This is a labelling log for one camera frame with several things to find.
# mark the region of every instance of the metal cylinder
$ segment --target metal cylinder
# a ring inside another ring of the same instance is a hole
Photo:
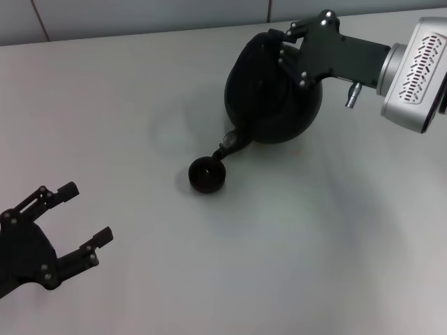
[[[361,83],[356,82],[355,84],[353,84],[352,91],[349,94],[348,101],[346,102],[345,107],[354,108],[354,105],[356,104],[357,97],[360,94],[360,91],[362,91]]]
[[[406,45],[395,43],[388,53],[380,71],[379,81],[377,82],[377,95],[386,96],[393,83],[394,76],[399,68],[400,62],[404,58]]]

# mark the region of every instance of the ventilation slots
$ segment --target ventilation slots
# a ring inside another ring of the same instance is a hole
[[[444,44],[445,41],[435,35],[428,35],[421,40],[414,64],[410,67],[406,82],[399,93],[400,99],[405,103],[419,103],[424,96]]]

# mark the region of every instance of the white tabletop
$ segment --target white tabletop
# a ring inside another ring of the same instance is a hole
[[[408,43],[420,16],[343,17],[346,35]],[[100,265],[49,292],[0,300],[18,334],[412,335],[447,330],[447,118],[424,135],[380,117],[383,98],[323,83],[310,128],[224,160],[200,195],[189,164],[228,121],[244,45],[289,23],[0,48],[0,204],[74,181],[38,220],[59,256],[109,225]]]

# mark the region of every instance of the grout line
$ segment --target grout line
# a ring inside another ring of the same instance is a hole
[[[271,22],[272,17],[272,2],[273,0],[268,0],[268,9],[267,9],[267,23]]]
[[[45,37],[47,38],[47,42],[51,42],[50,37],[48,36],[47,30],[45,29],[45,26],[43,25],[41,16],[39,15],[39,12],[37,11],[36,4],[34,3],[34,0],[31,0],[31,5],[34,8],[34,12],[36,13],[37,20],[39,20],[39,23],[41,24],[41,28],[43,30],[43,33],[45,34]]]

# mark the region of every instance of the white table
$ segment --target white table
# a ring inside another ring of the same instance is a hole
[[[408,43],[420,16],[343,17],[346,35]],[[224,188],[186,171],[228,128],[224,85],[262,24],[0,48],[0,204],[68,181],[39,219],[59,256],[109,225],[100,265],[0,300],[0,332],[413,335],[447,330],[447,118],[419,135],[383,98],[323,83],[316,121],[227,158]]]

